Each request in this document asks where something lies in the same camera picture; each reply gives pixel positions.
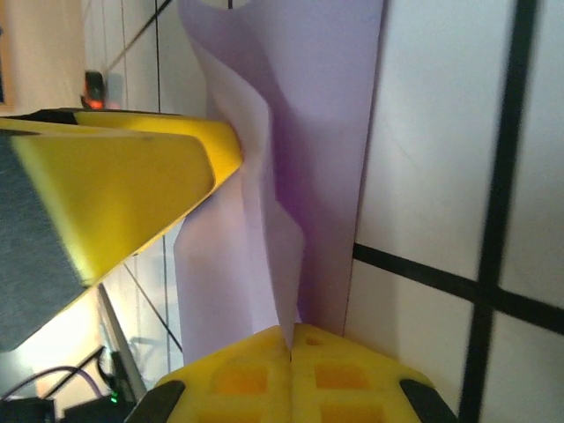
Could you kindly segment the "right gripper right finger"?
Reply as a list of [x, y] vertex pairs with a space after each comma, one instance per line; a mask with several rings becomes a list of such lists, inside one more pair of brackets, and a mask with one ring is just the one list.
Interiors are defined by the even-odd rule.
[[294, 325], [293, 422], [457, 422], [421, 372], [315, 326]]

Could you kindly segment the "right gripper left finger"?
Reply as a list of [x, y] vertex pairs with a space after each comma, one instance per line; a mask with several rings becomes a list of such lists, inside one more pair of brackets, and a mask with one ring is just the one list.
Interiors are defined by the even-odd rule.
[[290, 352], [278, 326], [163, 376], [128, 422], [290, 422]]

